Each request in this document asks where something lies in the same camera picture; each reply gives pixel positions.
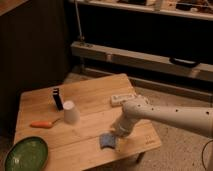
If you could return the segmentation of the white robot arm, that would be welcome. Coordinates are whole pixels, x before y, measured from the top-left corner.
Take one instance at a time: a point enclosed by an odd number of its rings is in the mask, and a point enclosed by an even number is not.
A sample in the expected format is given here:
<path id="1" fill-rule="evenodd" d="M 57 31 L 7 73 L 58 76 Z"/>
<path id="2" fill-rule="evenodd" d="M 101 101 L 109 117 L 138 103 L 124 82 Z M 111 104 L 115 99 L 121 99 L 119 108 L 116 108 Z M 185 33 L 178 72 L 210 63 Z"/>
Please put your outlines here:
<path id="1" fill-rule="evenodd" d="M 122 104 L 122 113 L 113 124 L 114 134 L 127 137 L 141 120 L 148 119 L 213 138 L 213 108 L 154 106 L 137 97 Z"/>

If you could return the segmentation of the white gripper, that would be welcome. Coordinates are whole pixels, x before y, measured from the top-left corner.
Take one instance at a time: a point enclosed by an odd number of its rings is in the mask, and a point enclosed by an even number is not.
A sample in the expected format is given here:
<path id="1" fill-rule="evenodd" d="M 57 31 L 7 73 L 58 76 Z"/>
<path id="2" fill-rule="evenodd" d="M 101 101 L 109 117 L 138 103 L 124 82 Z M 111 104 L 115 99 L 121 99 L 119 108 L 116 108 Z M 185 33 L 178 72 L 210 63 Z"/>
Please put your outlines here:
<path id="1" fill-rule="evenodd" d="M 121 138 L 127 137 L 131 134 L 137 123 L 137 119 L 127 118 L 124 115 L 120 115 L 112 124 L 113 134 Z"/>

